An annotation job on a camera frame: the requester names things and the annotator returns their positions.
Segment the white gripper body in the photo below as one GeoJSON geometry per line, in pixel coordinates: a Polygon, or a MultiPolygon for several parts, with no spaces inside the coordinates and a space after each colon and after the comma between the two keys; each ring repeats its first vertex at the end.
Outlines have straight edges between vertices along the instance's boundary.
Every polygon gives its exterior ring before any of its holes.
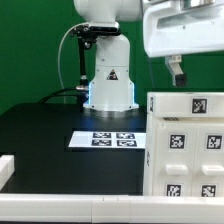
{"type": "Polygon", "coordinates": [[[143,42],[149,57],[224,50],[224,0],[143,3],[143,42]]]}

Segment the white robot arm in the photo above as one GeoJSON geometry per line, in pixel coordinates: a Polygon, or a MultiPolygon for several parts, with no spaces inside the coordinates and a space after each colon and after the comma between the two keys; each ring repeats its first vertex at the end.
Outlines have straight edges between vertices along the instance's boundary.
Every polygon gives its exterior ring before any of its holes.
{"type": "Polygon", "coordinates": [[[97,46],[95,76],[84,108],[119,115],[139,108],[129,78],[130,43],[119,24],[143,22],[150,58],[163,57],[177,87],[186,85],[181,57],[224,50],[224,0],[73,0],[85,22],[77,29],[82,51],[97,46]]]}

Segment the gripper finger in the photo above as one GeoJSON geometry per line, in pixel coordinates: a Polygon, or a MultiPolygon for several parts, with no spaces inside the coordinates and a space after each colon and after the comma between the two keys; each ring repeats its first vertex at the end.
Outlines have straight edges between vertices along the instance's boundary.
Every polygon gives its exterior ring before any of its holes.
{"type": "Polygon", "coordinates": [[[165,57],[165,65],[172,76],[173,85],[176,87],[185,87],[187,83],[187,75],[181,69],[181,62],[181,55],[172,55],[165,57]]]}

